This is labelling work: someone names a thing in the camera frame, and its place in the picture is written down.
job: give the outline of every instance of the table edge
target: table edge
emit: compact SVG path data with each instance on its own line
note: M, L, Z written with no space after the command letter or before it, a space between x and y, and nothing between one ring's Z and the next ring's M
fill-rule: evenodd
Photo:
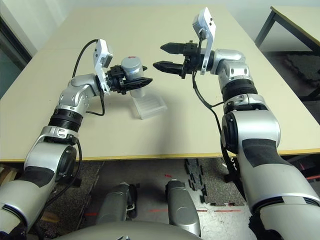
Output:
M311 36L309 33L307 33L303 28L301 28L300 26L298 26L296 23L294 23L293 21L291 21L287 16L285 16L283 13L281 13L280 11L278 11L276 9L276 6L271 6L270 7L271 11L276 13L277 15L279 15L281 18L283 18L286 22L288 22L290 25L292 25L293 27L295 27L296 29L298 29L303 35L305 35L306 37L308 37L310 40L312 40L315 44L317 44L320 47L320 40L314 38L313 36Z
M279 155L304 155L320 154L320 148L298 149L298 150L279 150ZM111 160L137 160L137 159L192 159L192 158L221 158L221 152L214 153L178 153L178 154L150 154L150 155L127 155L127 156L93 156L84 157L84 161L111 161ZM0 163L19 163L24 159L0 159Z

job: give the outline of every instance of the black cable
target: black cable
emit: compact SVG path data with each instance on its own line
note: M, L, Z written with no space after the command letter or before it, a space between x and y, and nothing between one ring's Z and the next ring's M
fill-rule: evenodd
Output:
M86 113L88 114L94 114L94 115L97 115L97 116L103 116L105 115L106 113L106 109L105 109L105 100L104 100L104 97L105 97L105 93L100 90L100 102L101 102L101 107L102 107L102 113L97 113L97 112L94 112L94 111L86 111Z
M41 230L39 225L37 223L34 223L32 225L32 229L34 230L35 234L38 236L39 240L44 240L45 239L45 233Z
M78 167L76 169L76 172L75 172L75 175L72 179L72 181L67 185L65 186L65 188L63 190L61 190L56 196L54 196L53 198L51 198L49 201L47 201L41 211L41 213L39 214L38 218L34 221L33 225L35 226L35 228L37 227L37 223L39 222L39 220L41 219L42 215L44 214L45 212L45 209L50 205L52 204L55 200L57 200L57 198L59 198L62 194L64 194L71 186L72 184L75 182L75 180L77 179L78 175L79 175L79 172L80 172L80 168L81 168L81 163L82 163L82 149L81 149L81 145L80 145L80 142L79 142L79 139L76 143L76 145L78 146L78 151L79 151L79 163L78 163Z
M81 163L82 163L82 150L81 150L81 145L78 141L76 142L76 145L78 146L78 151L79 151L79 164L78 167L76 169L75 175L73 177L73 179L71 180L71 182L69 182L69 184L67 186L65 186L64 189L62 189L57 195L55 195L53 198L51 198L49 201L47 201L44 205L44 209L47 208L50 204L52 204L55 200L57 200L57 198L59 198L62 194L64 194L75 182L75 180L77 179L79 172L80 172L80 168L81 168Z
M201 44L202 44L202 41L203 39L200 38L199 39L199 44L198 44L198 51L199 51L199 56L200 56L200 51L201 51ZM216 114L216 112L212 109L218 105L221 105L223 104L224 102L219 102L217 104L214 104L214 105L211 105L209 104L205 99L204 97L201 95L201 93L199 92L199 89L198 89L198 86L197 86L197 83L196 83L196 74L197 74L197 71L194 71L192 73L192 87L194 89L194 92L196 94L196 96L199 98L199 100L203 103L203 105L208 108L214 115L214 118L215 118L215 121L216 121L216 125L218 127L218 130L219 130L219 134L220 134L220 147L221 147L221 152L222 152L222 157L223 157L223 160L227 166L227 169L229 171L230 174L235 174L235 175L240 175L239 174L239 169L235 169L229 155L228 155L228 152L227 152L227 149L223 146L222 144L222 141L221 141L221 125L220 125L220 122L219 122L219 118L218 118L218 115ZM242 185L242 182L241 180L238 178L236 180L233 180L233 183L234 185L236 186L236 188L238 189L238 191L240 192L240 194L242 195L242 197L244 199L246 199L246 196L245 196L245 191L244 191L244 187Z
M78 68L80 59L81 59L82 55L84 54L85 50L87 49L87 47L89 47L91 44L97 43L97 42L98 42L98 39L93 39L93 40L89 41L86 45L84 45L84 47L82 48L82 50L81 50L81 52L80 52L80 54L79 54L79 56L78 56L78 58L77 58L77 60L75 62L75 66L74 66L73 73L72 73L72 78L74 78L76 76L76 72L77 72L77 68ZM105 113L106 113L105 100L104 100L105 94L104 94L102 89L100 89L99 91L100 91L100 101L101 101L102 113L97 113L97 112L94 112L94 111L86 111L86 113L94 114L94 115L97 115L97 116L105 115Z
M82 48L82 50L81 50L81 52L75 62L75 66L74 66L73 73L72 73L72 78L74 78L76 76L77 68L78 68L80 59L82 57L82 54L84 54L85 50L87 49L87 47L89 47L89 45L91 45L93 43L97 43L97 42L98 42L98 39L93 39L90 42L88 42L86 45L84 45L84 47Z

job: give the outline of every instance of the robotic arm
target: robotic arm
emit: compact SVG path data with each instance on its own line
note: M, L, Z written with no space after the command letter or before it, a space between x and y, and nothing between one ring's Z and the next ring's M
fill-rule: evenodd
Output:
M97 75L79 75L69 81L48 126L42 129L25 158L23 175L1 187L0 237L9 233L25 236L56 184L68 179L70 182L77 156L74 145L80 146L78 131L91 98L109 95L110 91L126 94L152 81L144 77L147 68L138 57L126 57L124 66L115 65L105 74L103 68L108 68L112 58L106 41L99 39L93 53Z
M258 94L245 56L235 50L211 50L216 26L208 8L192 25L199 46L190 41L161 47L170 54L183 54L183 64L160 61L153 66L183 79L196 71L218 75L224 102L222 148L236 154L240 182L252 213L249 227L257 238L318 239L320 199L300 171L278 155L279 123ZM201 48L204 39L205 49Z

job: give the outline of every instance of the black metal table frame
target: black metal table frame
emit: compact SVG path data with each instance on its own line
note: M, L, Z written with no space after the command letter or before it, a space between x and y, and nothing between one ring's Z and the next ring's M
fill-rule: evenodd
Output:
M265 40L268 35L270 29L277 22L285 29L287 29L290 33L296 36L301 42L303 42L307 47L309 47L313 52L320 55L320 46L314 42L312 39L307 37L303 32L297 29L295 26L291 25L288 21L282 18L279 14L277 14L274 10L271 10L270 15L266 19L263 27L261 28L258 36L256 37L254 43L259 48L262 42ZM303 102L307 101L320 101L320 86L318 86L314 91L312 91L307 96L299 96L299 99Z

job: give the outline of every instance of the beige table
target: beige table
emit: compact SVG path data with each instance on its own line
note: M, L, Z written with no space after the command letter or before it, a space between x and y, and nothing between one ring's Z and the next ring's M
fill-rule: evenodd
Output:
M139 56L153 82L148 91L161 94L168 110L140 120L129 95L106 98L106 115L87 114L79 130L85 160L193 158L221 156L215 119L197 99L189 75L180 79L152 67L160 60L183 57L160 50L168 42L198 41L192 27L204 5L99 7L70 14L31 60L0 101L0 160L23 161L43 126L49 122L61 91L67 86L81 48L91 39L105 39L114 51L111 66L126 56ZM246 55L254 83L281 126L280 154L320 152L320 126L255 43L224 6L208 6L217 25L215 48ZM93 47L83 55L78 74L93 73ZM198 75L198 87L214 104L222 100L217 76ZM99 99L90 110L100 111ZM216 108L221 119L222 106Z

